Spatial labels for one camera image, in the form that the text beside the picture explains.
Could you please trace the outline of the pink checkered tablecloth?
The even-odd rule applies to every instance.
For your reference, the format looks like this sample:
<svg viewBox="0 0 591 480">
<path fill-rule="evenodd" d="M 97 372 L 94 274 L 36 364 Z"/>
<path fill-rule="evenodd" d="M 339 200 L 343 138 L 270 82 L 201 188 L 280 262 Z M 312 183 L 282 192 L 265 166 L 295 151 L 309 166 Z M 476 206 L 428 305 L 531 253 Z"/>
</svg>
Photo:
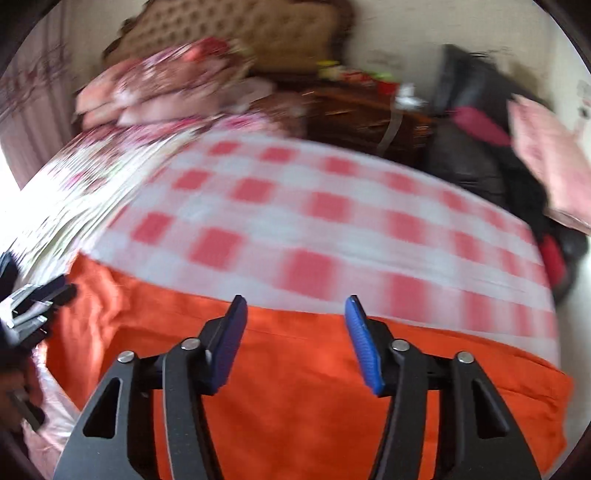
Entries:
<svg viewBox="0 0 591 480">
<path fill-rule="evenodd" d="M 182 293 L 332 314 L 356 296 L 372 316 L 560 357 L 523 221 L 417 170 L 314 142 L 201 137 L 139 188 L 90 256 Z"/>
</svg>

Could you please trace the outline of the tufted brown headboard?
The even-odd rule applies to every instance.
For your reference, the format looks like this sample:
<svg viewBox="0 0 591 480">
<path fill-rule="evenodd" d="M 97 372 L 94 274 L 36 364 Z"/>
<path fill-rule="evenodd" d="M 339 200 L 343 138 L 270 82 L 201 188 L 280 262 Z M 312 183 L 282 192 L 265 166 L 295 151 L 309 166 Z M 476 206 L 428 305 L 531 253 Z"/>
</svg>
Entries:
<svg viewBox="0 0 591 480">
<path fill-rule="evenodd" d="M 103 65 L 217 37 L 249 48 L 257 73 L 311 75 L 318 62 L 345 61 L 355 20 L 349 1 L 148 1 L 103 51 Z"/>
</svg>

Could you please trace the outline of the red container on nightstand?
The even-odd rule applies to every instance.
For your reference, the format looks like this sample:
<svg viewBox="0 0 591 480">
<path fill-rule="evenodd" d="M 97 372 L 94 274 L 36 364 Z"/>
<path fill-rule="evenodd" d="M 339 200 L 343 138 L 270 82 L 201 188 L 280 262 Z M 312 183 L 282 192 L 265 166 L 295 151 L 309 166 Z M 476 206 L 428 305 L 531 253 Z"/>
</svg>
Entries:
<svg viewBox="0 0 591 480">
<path fill-rule="evenodd" d="M 377 94 L 381 96 L 394 96 L 400 88 L 400 83 L 393 78 L 375 77 L 374 83 Z"/>
</svg>

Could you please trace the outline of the white device on nightstand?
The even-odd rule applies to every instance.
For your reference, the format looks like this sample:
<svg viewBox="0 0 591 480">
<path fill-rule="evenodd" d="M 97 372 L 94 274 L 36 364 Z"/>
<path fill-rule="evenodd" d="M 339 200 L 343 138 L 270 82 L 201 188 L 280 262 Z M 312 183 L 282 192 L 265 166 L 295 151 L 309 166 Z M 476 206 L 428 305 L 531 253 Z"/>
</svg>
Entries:
<svg viewBox="0 0 591 480">
<path fill-rule="evenodd" d="M 415 93 L 415 85 L 413 83 L 403 83 L 399 87 L 394 105 L 400 110 L 406 111 L 423 111 L 428 102 L 420 98 Z"/>
</svg>

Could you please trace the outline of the red cloth bundle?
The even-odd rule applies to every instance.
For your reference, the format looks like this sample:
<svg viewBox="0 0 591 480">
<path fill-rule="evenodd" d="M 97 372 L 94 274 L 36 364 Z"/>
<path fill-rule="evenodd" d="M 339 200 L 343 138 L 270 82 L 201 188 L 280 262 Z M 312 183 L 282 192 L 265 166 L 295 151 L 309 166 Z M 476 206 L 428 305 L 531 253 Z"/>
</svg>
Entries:
<svg viewBox="0 0 591 480">
<path fill-rule="evenodd" d="M 546 234 L 538 244 L 549 285 L 557 289 L 567 277 L 567 267 L 556 239 Z"/>
</svg>

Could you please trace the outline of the pink floral pillow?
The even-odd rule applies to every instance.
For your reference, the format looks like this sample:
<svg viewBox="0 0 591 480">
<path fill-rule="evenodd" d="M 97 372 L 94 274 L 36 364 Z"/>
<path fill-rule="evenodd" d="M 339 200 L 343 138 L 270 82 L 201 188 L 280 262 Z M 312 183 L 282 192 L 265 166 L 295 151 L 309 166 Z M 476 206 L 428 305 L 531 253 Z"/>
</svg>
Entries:
<svg viewBox="0 0 591 480">
<path fill-rule="evenodd" d="M 521 95 L 507 101 L 512 148 L 547 195 L 545 214 L 590 233 L 590 163 L 573 135 L 544 105 Z"/>
</svg>

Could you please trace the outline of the dark wooden nightstand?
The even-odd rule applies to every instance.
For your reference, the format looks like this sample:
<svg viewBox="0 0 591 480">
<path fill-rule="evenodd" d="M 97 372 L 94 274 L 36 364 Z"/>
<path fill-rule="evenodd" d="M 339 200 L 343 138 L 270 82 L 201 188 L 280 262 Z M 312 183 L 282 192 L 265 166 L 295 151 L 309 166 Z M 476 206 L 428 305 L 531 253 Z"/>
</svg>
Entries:
<svg viewBox="0 0 591 480">
<path fill-rule="evenodd" d="M 433 121 L 396 109 L 391 100 L 353 87 L 315 87 L 303 93 L 308 139 L 411 165 L 427 147 Z"/>
</svg>

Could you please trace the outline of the maroon cushion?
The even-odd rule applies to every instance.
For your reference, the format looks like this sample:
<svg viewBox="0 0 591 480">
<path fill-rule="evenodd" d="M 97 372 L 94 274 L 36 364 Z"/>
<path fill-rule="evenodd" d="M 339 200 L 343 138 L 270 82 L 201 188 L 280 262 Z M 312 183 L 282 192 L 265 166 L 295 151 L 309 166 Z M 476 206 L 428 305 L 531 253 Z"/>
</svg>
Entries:
<svg viewBox="0 0 591 480">
<path fill-rule="evenodd" d="M 464 106 L 451 113 L 455 125 L 472 138 L 497 147 L 510 147 L 511 138 L 497 123 L 482 111 Z"/>
</svg>

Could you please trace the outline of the floral folded quilt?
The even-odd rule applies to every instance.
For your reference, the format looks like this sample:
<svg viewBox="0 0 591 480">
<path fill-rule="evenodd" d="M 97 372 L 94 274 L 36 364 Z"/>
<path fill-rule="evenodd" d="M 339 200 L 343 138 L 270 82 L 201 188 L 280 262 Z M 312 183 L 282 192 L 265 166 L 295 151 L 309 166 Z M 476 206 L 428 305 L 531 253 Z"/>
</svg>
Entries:
<svg viewBox="0 0 591 480">
<path fill-rule="evenodd" d="M 215 37 L 122 60 L 82 88 L 75 113 L 83 130 L 213 117 L 253 63 L 238 40 Z"/>
</svg>

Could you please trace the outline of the floral bed sheet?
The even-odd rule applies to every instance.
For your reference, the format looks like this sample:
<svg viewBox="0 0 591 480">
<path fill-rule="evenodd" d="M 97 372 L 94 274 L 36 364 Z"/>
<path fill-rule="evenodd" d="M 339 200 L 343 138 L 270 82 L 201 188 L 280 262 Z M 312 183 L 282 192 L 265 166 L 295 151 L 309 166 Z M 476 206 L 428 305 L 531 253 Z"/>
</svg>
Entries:
<svg viewBox="0 0 591 480">
<path fill-rule="evenodd" d="M 91 250 L 104 229 L 169 159 L 208 133 L 283 135 L 262 113 L 115 127 L 76 136 L 15 198 L 4 203 L 1 245 L 18 277 L 15 285 L 44 284 L 66 273 L 77 253 Z"/>
</svg>

